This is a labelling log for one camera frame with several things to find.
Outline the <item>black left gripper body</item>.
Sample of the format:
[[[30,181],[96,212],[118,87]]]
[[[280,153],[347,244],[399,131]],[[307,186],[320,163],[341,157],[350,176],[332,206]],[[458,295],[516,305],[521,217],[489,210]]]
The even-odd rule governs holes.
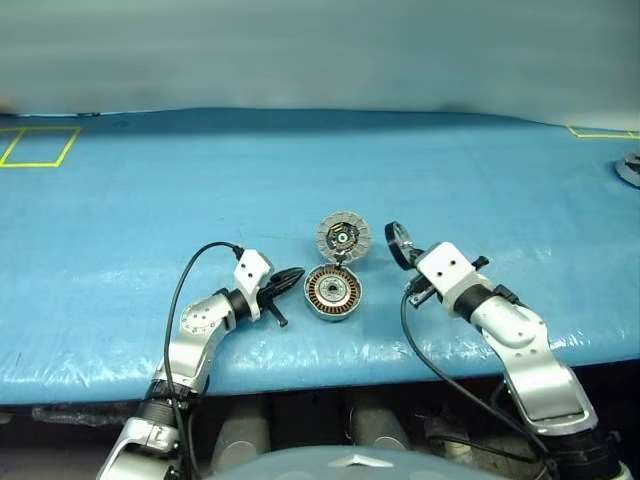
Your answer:
[[[266,295],[266,286],[262,288],[257,295],[257,303],[261,311],[268,311],[276,319],[278,325],[284,328],[288,324],[288,320],[275,304],[276,297],[268,297]]]

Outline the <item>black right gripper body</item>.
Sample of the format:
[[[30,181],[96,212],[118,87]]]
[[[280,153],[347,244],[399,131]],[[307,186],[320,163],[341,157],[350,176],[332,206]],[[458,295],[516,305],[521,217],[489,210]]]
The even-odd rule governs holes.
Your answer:
[[[420,307],[432,296],[436,296],[442,301],[442,295],[435,289],[433,284],[425,277],[414,277],[405,288],[409,303],[413,307]]]

